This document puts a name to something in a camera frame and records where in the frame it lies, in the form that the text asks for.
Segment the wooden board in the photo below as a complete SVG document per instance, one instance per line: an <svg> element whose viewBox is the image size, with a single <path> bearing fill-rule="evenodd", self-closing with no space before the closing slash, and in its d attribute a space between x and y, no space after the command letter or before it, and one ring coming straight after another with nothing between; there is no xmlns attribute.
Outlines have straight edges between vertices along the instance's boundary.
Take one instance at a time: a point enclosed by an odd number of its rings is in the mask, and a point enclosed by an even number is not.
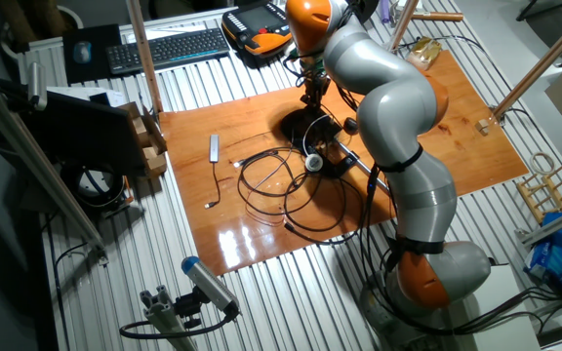
<svg viewBox="0 0 562 351"><path fill-rule="evenodd" d="M521 176L527 169L513 150L500 126L490 121L489 134L481 136L474 128L480 119L491 115L476 94L449 52L442 52L429 73L445 85L450 95L450 107L437 128L420 136L426 152L442 160L455 179L459 195ZM165 113L160 116L162 132L167 142L177 184L187 213L199 257L216 274L238 269L278 256L310 243L283 227L282 216L253 214L238 193L240 169L233 163L265 149L288 146L280 134L278 124L289 112L303 108L299 98L303 89L292 88L248 97L232 102L191 111ZM323 103L341 121L354 117L332 86ZM215 201L217 191L209 162L210 135L221 140L220 161L216 173L221 188L221 202L206 210L205 204ZM341 140L354 150L369 166L373 160L359 136L342 133ZM331 149L332 155L339 151ZM287 152L279 152L285 158ZM245 178L254 186L280 164L268 157L245 172ZM288 164L294 176L304 172L301 156L293 154ZM353 168L344 177L365 197L367 176ZM258 190L283 193L291 179L282 169L260 185ZM317 185L309 178L299 191L289 196L288 208L293 209L308 199ZM241 185L245 197L249 192ZM343 192L335 180L322 180L313 200L293 214L300 223L309 227L326 227L336 222L343 211ZM346 216L341 225L326 232L302 233L324 240L356 228L360 202L352 190L346 189ZM265 198L251 193L249 202L267 212L279 212L283 198ZM378 191L372 222L390 218L388 198Z"/></svg>

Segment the orange handheld controller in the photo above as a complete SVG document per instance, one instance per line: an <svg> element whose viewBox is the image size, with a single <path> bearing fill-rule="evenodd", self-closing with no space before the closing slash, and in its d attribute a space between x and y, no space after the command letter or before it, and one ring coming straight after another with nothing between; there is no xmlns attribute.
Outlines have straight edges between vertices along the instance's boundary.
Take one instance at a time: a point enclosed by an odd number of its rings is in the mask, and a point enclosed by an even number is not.
<svg viewBox="0 0 562 351"><path fill-rule="evenodd" d="M285 13L267 1L225 13L222 29L240 49L256 56L274 54L292 39Z"/></svg>

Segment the slotted aluminum table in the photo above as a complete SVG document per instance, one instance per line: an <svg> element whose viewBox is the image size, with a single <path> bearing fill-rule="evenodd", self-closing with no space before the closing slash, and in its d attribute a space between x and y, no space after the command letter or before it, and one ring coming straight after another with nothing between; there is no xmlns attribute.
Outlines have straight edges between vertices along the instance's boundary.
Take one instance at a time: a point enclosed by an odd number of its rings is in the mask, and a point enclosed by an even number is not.
<svg viewBox="0 0 562 351"><path fill-rule="evenodd" d="M424 0L427 11L458 12L453 0ZM216 28L222 11L151 21L148 28L167 29L197 25ZM378 14L365 23L374 40L387 42L392 29L381 24ZM122 26L124 41L133 34ZM459 35L478 41L469 24L462 22L412 21L403 44L420 35ZM490 60L478 49L458 40L447 40L450 50L478 94L488 105L496 105L509 91ZM20 55L21 80L25 68L37 61L47 67L49 86L68 86L60 38L33 43ZM159 90L167 111L181 111L233 99L289 88L295 77L278 59L262 59L256 68L247 67L235 53L157 72ZM150 97L142 75L75 84L122 92L128 101L150 108ZM514 107L526 109L521 102ZM508 112L504 132L523 160L537 151L552 155L557 167L561 156L535 120L526 114ZM515 188L514 179L461 196L447 240L471 240L499 263L509 263L521 289L532 286L522 271L527 253L514 235L516 228L531 231L538 227ZM144 320L139 292L166 285L173 297L190 293L192 284L181 273L181 260L196 255L187 219L169 170L159 179L134 185L136 200L126 212L100 223L109 264L98 265L78 250L58 267L63 293L63 318L72 350L169 350L168 342L135 341L122 338L120 326ZM384 225L392 234L391 224ZM55 255L78 245L82 239L56 218L50 225ZM43 233L46 257L52 251L47 232ZM386 245L375 239L373 256ZM60 349L66 349L62 315L55 293L52 264L47 264ZM356 240L328 248L309 246L292 253L224 274L221 279L240 300L242 316L219 331L194 337L200 350L373 350L378 340L361 316L356 298L363 274ZM533 310L538 302L527 303ZM221 316L213 306L202 312L204 325L217 323Z"/></svg>

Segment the black strap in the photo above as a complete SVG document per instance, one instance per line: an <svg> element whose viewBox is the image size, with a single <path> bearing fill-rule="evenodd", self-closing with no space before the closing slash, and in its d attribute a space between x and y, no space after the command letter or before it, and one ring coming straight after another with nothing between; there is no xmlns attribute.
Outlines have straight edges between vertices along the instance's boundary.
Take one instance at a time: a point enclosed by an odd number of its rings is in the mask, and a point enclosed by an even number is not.
<svg viewBox="0 0 562 351"><path fill-rule="evenodd" d="M422 153L424 152L424 149L422 148L422 146L420 145L420 147L418 148L418 151L416 151L416 153L411 156L411 158L403 163L400 162L396 162L395 164L391 165L391 166L379 166L379 168L381 169L381 171L385 172L385 173L402 173L405 171L405 169L407 169L407 167L413 165L416 161L418 161L418 159L420 158L420 156L422 156Z"/></svg>
<svg viewBox="0 0 562 351"><path fill-rule="evenodd" d="M411 240L407 238L393 239L385 235L387 244L391 248L391 255L387 258L385 269L391 272L400 262L404 252L412 252L414 254L441 254L444 252L444 242L427 243Z"/></svg>

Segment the keyboard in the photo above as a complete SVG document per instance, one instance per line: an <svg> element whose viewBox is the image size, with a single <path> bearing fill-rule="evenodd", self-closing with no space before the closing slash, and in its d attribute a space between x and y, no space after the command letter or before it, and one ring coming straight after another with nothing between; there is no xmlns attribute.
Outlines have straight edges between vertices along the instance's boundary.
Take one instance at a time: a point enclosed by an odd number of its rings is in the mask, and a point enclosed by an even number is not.
<svg viewBox="0 0 562 351"><path fill-rule="evenodd" d="M213 59L229 52L221 30L205 29L148 41L155 69ZM138 45L106 48L109 70L114 75L142 71Z"/></svg>

